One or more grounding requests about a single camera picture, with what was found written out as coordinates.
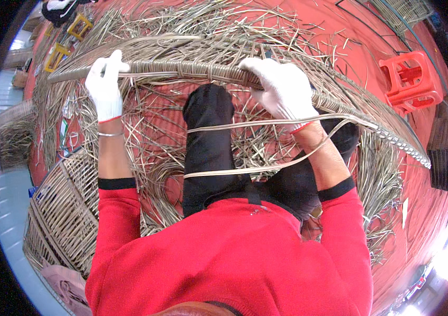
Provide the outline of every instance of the leg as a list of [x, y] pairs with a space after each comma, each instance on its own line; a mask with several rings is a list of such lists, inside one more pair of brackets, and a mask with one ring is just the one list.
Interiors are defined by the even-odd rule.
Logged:
[[[188, 129], [229, 124], [234, 107], [231, 95], [218, 85], [202, 85], [189, 95], [183, 108]], [[201, 171], [234, 169], [229, 130], [187, 134], [185, 174]], [[218, 199], [222, 193], [236, 192], [250, 182], [248, 175], [200, 176], [183, 181], [183, 216], [205, 208], [205, 201]]]
[[[340, 119], [328, 119], [322, 120], [321, 124], [326, 132], [330, 132], [340, 122]], [[349, 161], [354, 152], [358, 138], [359, 128], [352, 123], [345, 124], [331, 137], [345, 162]], [[301, 151], [295, 159], [304, 155], [305, 152]], [[308, 159], [281, 169], [265, 183], [265, 187], [272, 198], [292, 208], [297, 218], [306, 219], [307, 214], [320, 204], [315, 176]]]

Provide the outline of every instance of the hand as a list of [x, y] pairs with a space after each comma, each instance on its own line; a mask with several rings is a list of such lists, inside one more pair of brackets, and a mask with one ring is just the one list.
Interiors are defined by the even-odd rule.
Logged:
[[[264, 91], [252, 90], [252, 96], [276, 119], [303, 119], [318, 116], [312, 106], [312, 89], [306, 75], [294, 64], [279, 64], [272, 59], [245, 58], [240, 69], [253, 72]], [[290, 124], [293, 134], [308, 125]]]
[[96, 107], [98, 123], [122, 115], [122, 97], [117, 80], [119, 72], [128, 72], [130, 66], [121, 60], [122, 52], [116, 50], [109, 58], [98, 58], [87, 75], [86, 87]]

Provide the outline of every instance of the black cuff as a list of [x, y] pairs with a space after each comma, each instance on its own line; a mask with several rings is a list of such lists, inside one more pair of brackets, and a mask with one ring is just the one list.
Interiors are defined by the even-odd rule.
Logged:
[[329, 189], [319, 191], [317, 192], [317, 194], [319, 196], [319, 200], [321, 202], [324, 202], [339, 198], [345, 193], [352, 190], [354, 187], [355, 187], [354, 179], [352, 178], [352, 176], [350, 176], [347, 179], [341, 181], [339, 184], [335, 185], [334, 187], [330, 187]]
[[101, 190], [131, 189], [133, 187], [136, 187], [136, 180], [134, 178], [120, 178], [120, 179], [98, 178], [98, 188], [100, 188]]

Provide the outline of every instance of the yellow frame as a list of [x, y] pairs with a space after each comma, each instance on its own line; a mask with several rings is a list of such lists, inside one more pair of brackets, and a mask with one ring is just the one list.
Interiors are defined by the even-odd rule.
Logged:
[[[80, 31], [80, 33], [76, 33], [73, 29], [76, 28], [76, 26], [78, 25], [79, 22], [83, 22], [83, 28], [82, 31]], [[89, 20], [83, 16], [82, 14], [78, 13], [76, 15], [75, 21], [73, 21], [73, 23], [71, 23], [71, 25], [69, 26], [67, 32], [69, 35], [73, 35], [75, 36], [79, 41], [83, 41], [83, 35], [84, 33], [88, 30], [93, 28], [94, 25], [89, 22]]]
[[54, 25], [52, 25], [52, 23], [50, 23], [50, 25], [45, 30], [44, 35], [50, 37], [50, 35], [52, 34], [53, 30], [54, 30]]
[[[70, 54], [71, 52], [66, 47], [64, 47], [59, 43], [56, 43], [56, 45], [54, 46], [54, 50], [52, 51], [52, 54], [50, 54], [49, 60], [47, 60], [47, 62], [45, 63], [45, 71], [54, 72], [54, 70], [57, 69], [57, 66], [59, 66], [59, 63], [63, 59], [63, 56], [64, 55], [69, 56]], [[56, 60], [56, 63], [51, 68], [50, 64], [52, 64], [52, 61], [54, 59]]]

